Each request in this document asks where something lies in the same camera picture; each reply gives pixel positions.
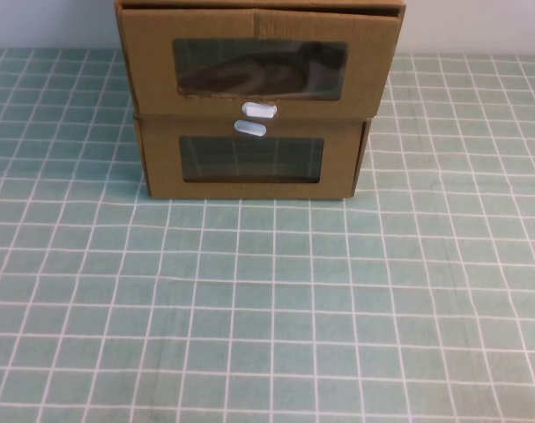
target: drawer pull tab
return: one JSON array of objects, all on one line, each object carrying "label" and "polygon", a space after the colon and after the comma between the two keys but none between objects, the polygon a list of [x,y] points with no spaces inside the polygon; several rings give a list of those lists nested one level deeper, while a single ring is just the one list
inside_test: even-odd
[{"label": "drawer pull tab", "polygon": [[248,121],[235,121],[234,128],[242,134],[253,135],[254,137],[262,137],[267,132],[267,128],[261,123]]},{"label": "drawer pull tab", "polygon": [[247,117],[272,119],[277,114],[277,106],[273,104],[244,103],[241,110]]}]

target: stacked boxes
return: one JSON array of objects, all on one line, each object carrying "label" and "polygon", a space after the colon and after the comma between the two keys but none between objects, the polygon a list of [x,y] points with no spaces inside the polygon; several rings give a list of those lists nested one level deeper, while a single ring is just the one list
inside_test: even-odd
[{"label": "stacked boxes", "polygon": [[344,198],[402,0],[117,0],[153,197]]}]

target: drawer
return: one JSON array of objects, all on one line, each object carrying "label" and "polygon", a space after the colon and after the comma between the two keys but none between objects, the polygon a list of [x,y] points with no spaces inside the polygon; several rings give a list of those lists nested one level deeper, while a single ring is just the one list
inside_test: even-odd
[{"label": "drawer", "polygon": [[282,119],[367,119],[401,11],[125,8],[118,18],[141,115],[234,118],[262,101]]},{"label": "drawer", "polygon": [[350,197],[369,124],[277,120],[251,137],[225,119],[136,119],[149,190],[161,198]]}]

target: window cutout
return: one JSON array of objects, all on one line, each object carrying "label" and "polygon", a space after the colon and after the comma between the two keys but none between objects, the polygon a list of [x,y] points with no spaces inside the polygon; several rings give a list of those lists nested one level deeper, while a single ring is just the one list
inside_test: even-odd
[{"label": "window cutout", "polygon": [[323,139],[179,138],[185,182],[318,183]]},{"label": "window cutout", "polygon": [[179,94],[339,100],[344,42],[255,39],[173,41]]}]

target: green grid surface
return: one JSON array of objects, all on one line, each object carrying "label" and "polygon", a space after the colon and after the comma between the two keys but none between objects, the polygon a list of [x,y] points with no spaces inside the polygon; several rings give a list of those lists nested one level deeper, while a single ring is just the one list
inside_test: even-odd
[{"label": "green grid surface", "polygon": [[0,50],[0,422],[535,422],[535,56],[397,56],[356,196],[147,196],[123,57]]}]

